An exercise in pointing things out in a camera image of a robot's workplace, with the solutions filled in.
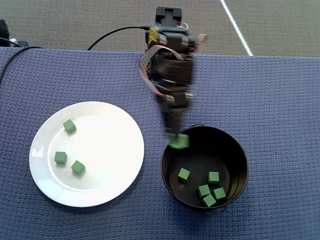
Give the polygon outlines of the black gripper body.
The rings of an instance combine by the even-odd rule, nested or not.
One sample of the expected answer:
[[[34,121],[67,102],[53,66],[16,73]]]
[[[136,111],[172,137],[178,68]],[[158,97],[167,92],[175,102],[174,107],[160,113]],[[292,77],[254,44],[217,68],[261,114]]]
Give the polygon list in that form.
[[[165,108],[187,108],[194,98],[188,85],[160,88],[160,90],[160,95],[157,95],[156,99]]]

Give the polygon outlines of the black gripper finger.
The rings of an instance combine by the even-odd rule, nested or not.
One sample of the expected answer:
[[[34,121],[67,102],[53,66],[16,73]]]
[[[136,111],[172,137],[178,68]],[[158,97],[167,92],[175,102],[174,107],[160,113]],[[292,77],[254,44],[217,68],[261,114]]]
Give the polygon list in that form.
[[[175,108],[174,109],[174,134],[177,136],[181,131],[181,125],[184,120],[187,108]]]
[[[174,115],[171,113],[171,111],[167,109],[163,109],[162,118],[163,118],[165,132],[167,134],[175,134],[176,133],[175,118],[174,118]]]

